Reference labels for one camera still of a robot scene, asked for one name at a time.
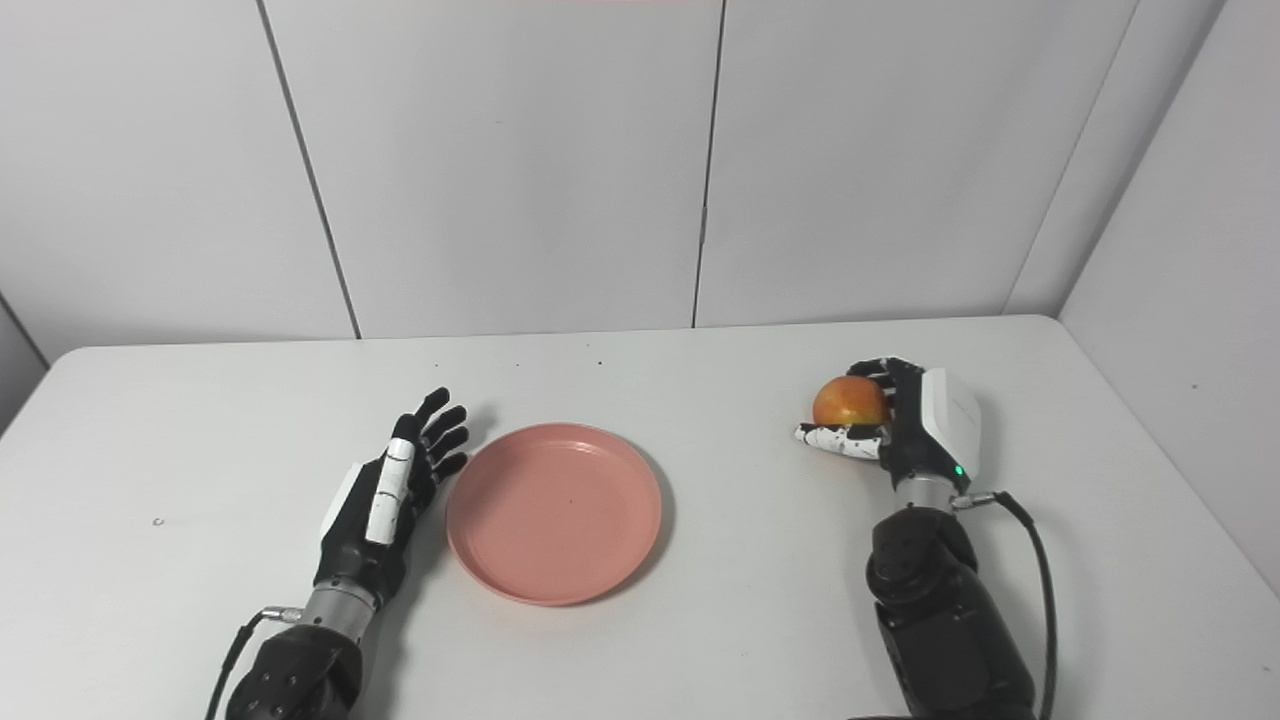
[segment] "black cable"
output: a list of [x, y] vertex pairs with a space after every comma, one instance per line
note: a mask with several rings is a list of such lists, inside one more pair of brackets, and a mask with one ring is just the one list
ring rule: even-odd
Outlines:
[[214, 694], [209, 698], [209, 710], [205, 712], [205, 720], [214, 720], [214, 716], [218, 715], [218, 703], [223, 698], [227, 678], [230, 676], [232, 669], [236, 667], [236, 661], [239, 660], [239, 653], [244, 651], [248, 639], [253, 637], [253, 628], [257, 628], [257, 624], [265, 618], [265, 612], [259, 612], [236, 632], [236, 639], [232, 641], [232, 647], [227, 648], [227, 657], [223, 660], [223, 671], [218, 674], [218, 682], [214, 684]]
[[1041, 696], [1041, 720], [1048, 720], [1053, 714], [1053, 694], [1057, 689], [1057, 602], [1053, 600], [1053, 577], [1048, 571], [1048, 553], [1044, 552], [1044, 543], [1041, 542], [1039, 532], [1036, 529], [1036, 520], [1014, 500], [1014, 496], [997, 492], [996, 502], [1027, 528], [1032, 546], [1036, 547], [1036, 561], [1041, 568], [1041, 592], [1044, 594], [1044, 692]]

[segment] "silver metal joint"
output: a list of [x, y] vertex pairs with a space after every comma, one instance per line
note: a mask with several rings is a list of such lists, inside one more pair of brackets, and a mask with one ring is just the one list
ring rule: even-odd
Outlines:
[[301, 607], [284, 607], [280, 605], [268, 605], [262, 609], [262, 618], [276, 623], [297, 623], [302, 620]]
[[302, 623], [328, 628], [360, 643], [378, 603], [365, 588], [338, 578], [320, 583], [311, 591]]
[[951, 500], [951, 507], [954, 510], [973, 510], [974, 507], [982, 507], [983, 505], [991, 505], [996, 502], [996, 493], [993, 492], [979, 492], [974, 495], [961, 495]]
[[911, 475], [902, 478], [893, 489], [897, 509], [932, 507], [943, 512], [954, 512], [952, 500], [960, 493], [955, 483], [938, 475]]

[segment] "cable connector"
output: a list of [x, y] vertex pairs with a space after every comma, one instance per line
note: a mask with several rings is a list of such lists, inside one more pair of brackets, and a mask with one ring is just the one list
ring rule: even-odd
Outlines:
[[973, 495], [961, 495], [951, 498], [951, 509], [960, 510], [973, 510], [974, 507], [982, 507], [983, 505], [991, 505], [996, 502], [996, 493], [993, 492], [977, 492]]
[[302, 620], [301, 607], [283, 607], [279, 605], [268, 605], [260, 612], [264, 620], [275, 620], [278, 623], [288, 623], [293, 625]]

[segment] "black arm joint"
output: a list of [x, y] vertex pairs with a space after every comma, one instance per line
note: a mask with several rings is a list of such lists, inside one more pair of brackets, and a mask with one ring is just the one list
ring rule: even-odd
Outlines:
[[873, 537], [867, 584], [911, 712], [1032, 720], [1036, 685], [955, 516], [909, 507]]
[[262, 643], [227, 702], [228, 720], [346, 720], [360, 696], [360, 647], [325, 628], [297, 625]]

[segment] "white wall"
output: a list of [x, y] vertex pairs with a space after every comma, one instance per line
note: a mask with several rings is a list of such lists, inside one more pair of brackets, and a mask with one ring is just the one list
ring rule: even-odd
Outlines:
[[1005, 313], [1062, 310], [1222, 1], [1138, 3]]
[[371, 337], [1051, 307], [1219, 1], [730, 0], [700, 247], [719, 0], [265, 0], [339, 268], [253, 0], [10, 0], [0, 290], [50, 359], [352, 337], [339, 269]]
[[50, 360], [352, 337], [252, 0], [5, 0], [0, 108], [0, 291]]
[[[1114, 193], [1211, 4], [731, 0], [699, 324], [1001, 313], [1064, 168]], [[1108, 95], [1078, 158], [1130, 19], [1151, 90]], [[1093, 220], [1044, 238], [1053, 265]]]
[[1280, 591], [1277, 37], [1228, 0], [1062, 322]]
[[269, 0], [370, 337], [687, 327], [718, 0]]
[[22, 337], [0, 301], [0, 433], [45, 374], [45, 365]]

